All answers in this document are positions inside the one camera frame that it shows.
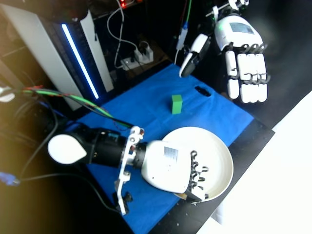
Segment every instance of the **blue tablecloth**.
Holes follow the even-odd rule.
[[[144,141],[160,140],[174,129],[194,126],[213,132],[229,146],[253,117],[206,84],[192,76],[180,78],[178,72],[177,66],[170,65],[103,107],[114,117],[144,128]],[[196,86],[206,89],[211,96],[200,94]],[[183,98],[179,115],[171,114],[171,95],[175,94],[181,94]],[[94,113],[80,121],[90,127],[118,131],[110,120]],[[122,135],[127,136],[128,133],[124,131]],[[90,164],[88,168],[113,200],[118,169],[96,164]],[[178,198],[149,185],[141,177],[140,170],[131,167],[127,170],[131,172],[131,180],[124,185],[123,192],[129,191],[134,200],[128,203],[130,212],[124,219],[134,233],[145,234],[177,203]]]

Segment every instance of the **robotic arm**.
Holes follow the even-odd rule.
[[[196,151],[165,141],[141,143],[144,130],[137,126],[127,138],[103,128],[89,128],[81,123],[70,125],[48,143],[51,158],[61,164],[98,163],[120,168],[115,181],[115,202],[122,215],[128,213],[129,196],[122,196],[122,186],[131,178],[126,166],[141,169],[151,185],[172,193],[185,194],[189,202],[199,202],[208,195],[197,186],[203,167],[196,161]]]
[[[248,4],[248,0],[229,0],[219,8],[214,6],[206,16],[213,16],[214,19],[214,38],[225,59],[229,97],[236,99],[240,95],[244,103],[264,102],[270,80],[263,56],[267,45],[259,33],[239,15],[240,8]],[[181,66],[181,77],[193,72],[208,51],[210,40],[204,34],[196,38]]]

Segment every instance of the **green block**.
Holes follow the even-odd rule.
[[[172,95],[172,114],[180,114],[182,111],[182,96],[180,94],[178,95]]]

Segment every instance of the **white light bar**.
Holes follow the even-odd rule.
[[[83,64],[83,62],[81,60],[81,57],[80,57],[80,55],[78,53],[78,50],[77,50],[77,48],[75,46],[75,43],[74,43],[74,41],[72,39],[72,36],[69,33],[69,30],[68,30],[66,24],[62,24],[62,28],[63,28],[63,31],[64,31],[64,33],[65,33],[65,35],[67,37],[67,40],[68,40],[70,46],[72,47],[72,50],[73,50],[73,52],[74,52],[74,54],[76,56],[76,59],[77,59],[79,65],[80,65],[80,67],[82,69],[82,72],[83,72],[84,76],[87,79],[87,82],[88,82],[88,84],[89,84],[89,86],[90,86],[90,88],[91,88],[91,90],[93,92],[93,95],[95,96],[96,99],[98,99],[98,93],[97,93],[97,91],[96,91],[96,89],[95,89],[95,87],[94,87],[94,85],[93,85],[93,83],[92,83],[92,81],[91,81],[91,79],[89,77],[87,69],[85,68],[85,66],[84,66],[84,64]]]

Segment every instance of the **white plate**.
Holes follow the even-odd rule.
[[[170,132],[163,140],[183,144],[196,150],[195,160],[198,161],[199,166],[209,168],[208,172],[202,172],[200,175],[205,177],[205,181],[198,183],[209,195],[209,198],[202,202],[220,196],[228,188],[233,177],[233,160],[228,147],[215,134],[202,128],[184,127]]]

